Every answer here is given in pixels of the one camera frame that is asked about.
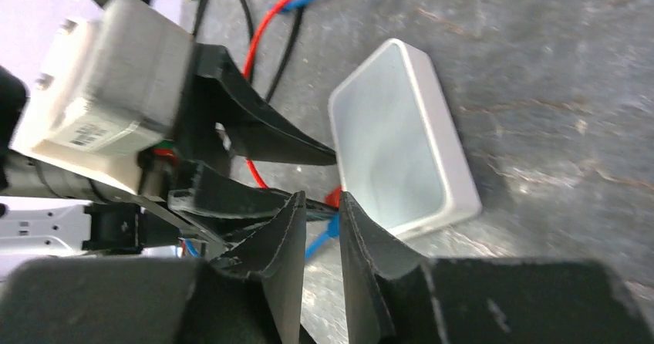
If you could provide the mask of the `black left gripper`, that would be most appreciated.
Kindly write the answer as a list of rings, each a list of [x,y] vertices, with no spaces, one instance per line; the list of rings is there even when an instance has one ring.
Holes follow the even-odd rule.
[[[169,176],[167,206],[110,200],[98,182],[22,155],[9,147],[27,99],[24,83],[1,69],[1,195],[19,200],[66,201],[55,208],[16,209],[1,203],[1,255],[138,255],[145,248],[175,246],[202,255],[214,239],[204,228],[220,221],[244,227],[274,217],[292,197],[276,188],[250,187],[206,163],[183,160]]]

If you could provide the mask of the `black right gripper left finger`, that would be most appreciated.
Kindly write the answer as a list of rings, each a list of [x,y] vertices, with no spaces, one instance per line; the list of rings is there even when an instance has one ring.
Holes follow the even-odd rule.
[[[3,343],[297,343],[306,199],[221,257],[44,258],[10,275]]]

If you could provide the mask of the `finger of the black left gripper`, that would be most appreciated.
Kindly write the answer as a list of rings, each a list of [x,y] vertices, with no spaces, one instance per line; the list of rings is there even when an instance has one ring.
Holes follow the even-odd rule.
[[[257,94],[226,47],[198,44],[176,118],[179,156],[210,161],[218,155],[218,123],[233,152],[250,160],[315,166],[336,162],[333,149],[303,133]]]

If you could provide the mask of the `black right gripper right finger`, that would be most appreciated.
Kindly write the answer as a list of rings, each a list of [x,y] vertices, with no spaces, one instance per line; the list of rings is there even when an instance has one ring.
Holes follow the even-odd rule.
[[[588,259],[428,258],[350,193],[339,204],[351,343],[651,343],[635,299]]]

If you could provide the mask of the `white network switch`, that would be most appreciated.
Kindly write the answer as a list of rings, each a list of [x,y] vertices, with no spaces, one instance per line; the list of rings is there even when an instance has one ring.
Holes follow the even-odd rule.
[[[474,218],[482,203],[430,57],[388,39],[331,93],[342,189],[407,239]]]

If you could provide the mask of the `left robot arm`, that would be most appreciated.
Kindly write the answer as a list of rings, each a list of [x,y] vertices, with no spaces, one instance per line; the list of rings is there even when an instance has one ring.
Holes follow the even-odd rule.
[[[129,192],[87,175],[1,152],[1,192],[67,200],[54,209],[1,208],[1,252],[73,256],[135,254],[181,238],[229,248],[270,221],[288,200],[273,187],[230,177],[231,159],[328,166],[335,151],[304,134],[262,100],[223,46],[194,51],[169,154],[123,158]]]

